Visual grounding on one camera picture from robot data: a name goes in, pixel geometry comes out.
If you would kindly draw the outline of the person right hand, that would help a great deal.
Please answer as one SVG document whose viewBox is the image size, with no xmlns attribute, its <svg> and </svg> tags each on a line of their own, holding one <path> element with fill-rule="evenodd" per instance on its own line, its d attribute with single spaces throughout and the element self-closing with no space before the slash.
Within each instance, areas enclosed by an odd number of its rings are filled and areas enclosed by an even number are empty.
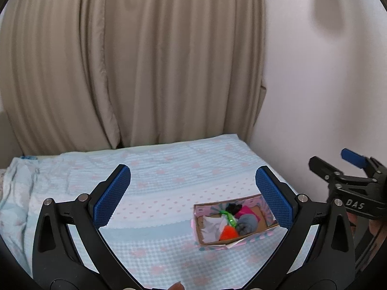
<svg viewBox="0 0 387 290">
<path fill-rule="evenodd" d="M 357 272 L 364 271 L 386 240 L 386 222 L 371 220 L 347 212 L 350 224 L 350 244 L 355 257 Z"/>
</svg>

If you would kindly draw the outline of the person left hand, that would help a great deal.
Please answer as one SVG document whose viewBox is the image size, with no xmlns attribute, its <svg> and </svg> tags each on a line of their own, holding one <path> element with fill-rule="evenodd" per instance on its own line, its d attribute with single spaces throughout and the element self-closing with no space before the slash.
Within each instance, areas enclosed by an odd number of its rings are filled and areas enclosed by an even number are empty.
<svg viewBox="0 0 387 290">
<path fill-rule="evenodd" d="M 168 288 L 168 290 L 185 290 L 185 287 L 181 282 L 176 282 Z"/>
</svg>

